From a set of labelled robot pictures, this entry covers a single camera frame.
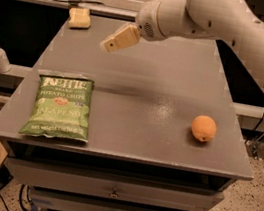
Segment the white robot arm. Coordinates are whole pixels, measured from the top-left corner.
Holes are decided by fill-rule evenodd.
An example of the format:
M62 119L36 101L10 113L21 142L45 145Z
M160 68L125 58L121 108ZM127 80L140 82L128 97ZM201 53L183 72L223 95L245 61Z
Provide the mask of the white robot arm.
M145 2L133 24L122 25L100 46L115 52L144 38L170 37L222 40L264 93L264 23L245 0L152 0Z

